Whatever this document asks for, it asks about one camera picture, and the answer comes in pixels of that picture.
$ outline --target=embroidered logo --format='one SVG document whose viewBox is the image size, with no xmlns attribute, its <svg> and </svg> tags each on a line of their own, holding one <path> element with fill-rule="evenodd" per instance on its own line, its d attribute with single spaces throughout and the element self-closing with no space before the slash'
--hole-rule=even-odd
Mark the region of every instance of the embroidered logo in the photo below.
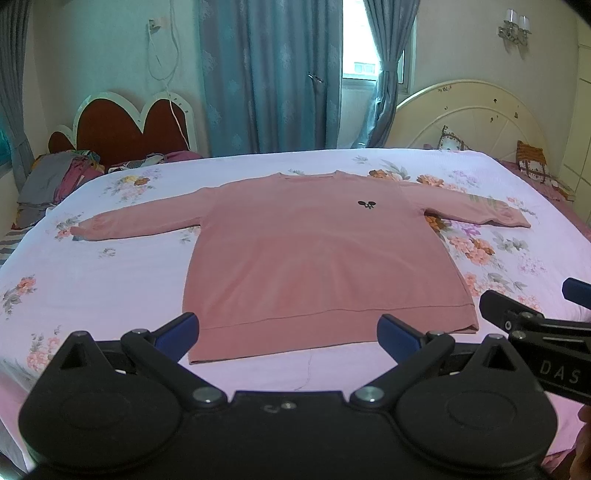
<svg viewBox="0 0 591 480">
<path fill-rule="evenodd" d="M 363 202 L 363 201 L 360 200 L 357 203 L 360 204 L 360 205 L 363 205 L 365 208 L 368 208 L 370 210 L 375 207 L 375 202 L 367 202 L 367 203 L 365 203 L 365 202 Z"/>
</svg>

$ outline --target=window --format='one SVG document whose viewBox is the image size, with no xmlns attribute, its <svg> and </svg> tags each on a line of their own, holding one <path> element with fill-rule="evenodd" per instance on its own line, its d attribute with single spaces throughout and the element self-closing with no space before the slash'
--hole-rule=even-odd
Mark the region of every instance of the window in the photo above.
<svg viewBox="0 0 591 480">
<path fill-rule="evenodd" d="M 411 50 L 409 43 L 398 62 L 398 83 L 403 92 L 408 90 Z M 379 67 L 363 0 L 343 0 L 343 78 L 377 80 Z"/>
<path fill-rule="evenodd" d="M 0 130 L 0 167 L 10 165 L 10 146 L 4 132 Z"/>
</svg>

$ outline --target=bed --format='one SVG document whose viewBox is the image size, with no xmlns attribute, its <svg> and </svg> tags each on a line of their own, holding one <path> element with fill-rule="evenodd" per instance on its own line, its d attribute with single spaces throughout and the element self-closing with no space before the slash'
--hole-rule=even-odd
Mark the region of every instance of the bed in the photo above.
<svg viewBox="0 0 591 480">
<path fill-rule="evenodd" d="M 79 138 L 80 128 L 67 148 L 87 148 L 73 143 Z M 206 158 L 112 173 L 85 184 L 49 212 L 0 271 L 0 419 L 27 467 L 33 463 L 18 434 L 18 410 L 52 355 L 73 330 L 88 330 L 95 339 L 116 339 L 133 328 L 155 329 L 179 315 L 187 265 L 199 237 L 199 228 L 187 228 L 142 238 L 76 242 L 69 232 L 72 225 L 100 212 L 234 180 L 335 170 L 372 175 L 377 181 L 420 181 L 509 202 L 522 211 L 531 229 L 427 219 L 450 251 L 474 302 L 492 288 L 548 317 L 591 319 L 590 311 L 561 295 L 567 277 L 591 281 L 591 260 L 581 261 L 591 258 L 591 244 L 545 198 L 483 153 L 314 151 Z M 499 332 L 481 317 L 479 326 L 476 334 L 456 339 L 479 342 Z M 394 365 L 377 343 L 196 365 L 185 357 L 181 363 L 229 396 L 251 389 L 342 390 L 348 396 Z M 570 449 L 581 425 L 578 404 L 553 395 L 551 399 L 559 429 L 550 454 Z"/>
</svg>

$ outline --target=white wall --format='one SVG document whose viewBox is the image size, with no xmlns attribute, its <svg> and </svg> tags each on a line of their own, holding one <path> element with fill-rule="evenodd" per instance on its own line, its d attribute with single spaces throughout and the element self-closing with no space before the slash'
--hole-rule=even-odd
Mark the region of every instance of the white wall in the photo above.
<svg viewBox="0 0 591 480">
<path fill-rule="evenodd" d="M 506 48 L 497 36 L 507 8 L 530 18 L 528 49 Z M 577 61 L 576 17 L 562 0 L 421 0 L 410 93 L 457 79 L 506 88 L 537 118 L 547 158 L 558 173 L 573 114 Z M 363 100 L 365 105 L 369 100 L 364 92 L 343 91 L 340 145 L 356 136 L 352 123 L 361 125 Z"/>
<path fill-rule="evenodd" d="M 27 49 L 25 51 L 25 71 L 22 85 L 22 107 L 24 109 L 25 133 L 31 144 L 33 155 L 38 157 L 47 153 L 47 123 L 41 91 L 39 89 L 39 75 L 37 71 L 37 56 L 35 54 L 35 13 L 29 19 L 27 34 Z"/>
<path fill-rule="evenodd" d="M 201 67 L 194 0 L 174 0 L 180 65 L 170 90 L 189 101 L 196 113 L 197 142 L 207 151 L 203 128 Z M 89 95 L 110 90 L 139 110 L 162 91 L 148 73 L 149 18 L 165 17 L 154 35 L 168 73 L 176 54 L 170 38 L 168 0 L 35 0 L 35 52 L 40 90 L 49 131 L 72 125 L 78 107 Z M 151 49 L 153 72 L 160 67 Z"/>
<path fill-rule="evenodd" d="M 10 230 L 17 214 L 17 186 L 12 171 L 0 177 L 0 239 Z"/>
</svg>

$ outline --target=pile of clothes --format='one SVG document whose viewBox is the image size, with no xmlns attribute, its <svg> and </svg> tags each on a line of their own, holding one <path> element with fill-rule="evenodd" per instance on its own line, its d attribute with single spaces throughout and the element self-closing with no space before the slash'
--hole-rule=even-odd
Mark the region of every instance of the pile of clothes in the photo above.
<svg viewBox="0 0 591 480">
<path fill-rule="evenodd" d="M 46 210 L 62 202 L 81 185 L 105 174 L 100 157 L 89 150 L 68 150 L 40 156 L 20 195 L 13 230 L 37 224 Z"/>
</svg>

